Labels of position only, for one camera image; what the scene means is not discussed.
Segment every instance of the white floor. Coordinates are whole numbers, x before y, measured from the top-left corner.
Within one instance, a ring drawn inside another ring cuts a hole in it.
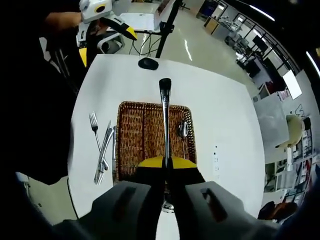
[[[140,3],[135,5],[135,8],[131,9],[130,12],[152,12],[152,9],[154,9],[152,4]],[[235,52],[224,42],[208,35],[203,28],[203,24],[203,21],[195,18],[187,11],[179,11],[174,22],[175,29],[167,38],[161,58],[193,65],[224,75],[246,85],[251,97],[257,95],[258,90],[249,76],[235,63]],[[139,34],[138,37],[139,39],[135,42],[135,46],[140,50],[148,34]],[[158,36],[154,35],[152,42],[158,38]],[[132,41],[125,39],[125,43],[126,46],[121,49],[119,54],[129,53]],[[149,43],[146,43],[142,48],[143,53],[148,52],[148,45]],[[134,49],[132,49],[131,54],[138,55]],[[34,203],[38,205],[49,222],[57,224],[64,219],[76,219],[66,177],[52,186],[47,186],[31,179],[30,186],[30,194]]]

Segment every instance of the metal stand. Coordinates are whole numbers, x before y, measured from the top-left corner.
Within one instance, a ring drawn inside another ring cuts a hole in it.
[[[175,0],[175,2],[173,3],[173,6],[172,6],[171,13],[168,18],[168,21],[164,24],[163,28],[160,28],[161,29],[161,40],[160,40],[159,47],[158,47],[158,50],[156,51],[156,55],[155,55],[155,57],[157,59],[159,59],[161,57],[161,54],[164,49],[168,35],[171,34],[174,30],[175,26],[173,23],[176,19],[176,16],[178,14],[178,10],[182,4],[182,1],[183,0]]]

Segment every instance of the woven tray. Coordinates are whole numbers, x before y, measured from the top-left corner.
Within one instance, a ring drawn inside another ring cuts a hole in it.
[[[185,158],[197,163],[191,112],[185,106],[170,105],[171,153],[176,157],[184,157],[183,141],[177,134],[177,127],[183,119],[189,129],[184,140]],[[138,164],[143,160],[164,156],[165,128],[161,104],[124,101],[119,106],[116,126],[116,181],[123,181],[134,175]]]

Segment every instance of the black computer mouse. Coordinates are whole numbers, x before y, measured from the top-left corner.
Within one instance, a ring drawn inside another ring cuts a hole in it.
[[[156,60],[153,60],[148,57],[142,58],[138,62],[138,65],[142,69],[149,69],[149,70],[156,70],[159,67],[159,63]]]

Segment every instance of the fork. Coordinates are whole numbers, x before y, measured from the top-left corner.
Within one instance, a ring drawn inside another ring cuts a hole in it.
[[[96,143],[97,143],[98,148],[99,148],[99,152],[101,153],[101,146],[100,146],[100,142],[99,142],[98,134],[97,134],[97,131],[98,131],[98,120],[97,120],[96,113],[95,112],[90,113],[89,114],[89,119],[90,119],[91,129],[94,132]],[[103,167],[104,167],[104,169],[106,171],[109,170],[109,164],[107,163],[105,158],[103,158]]]

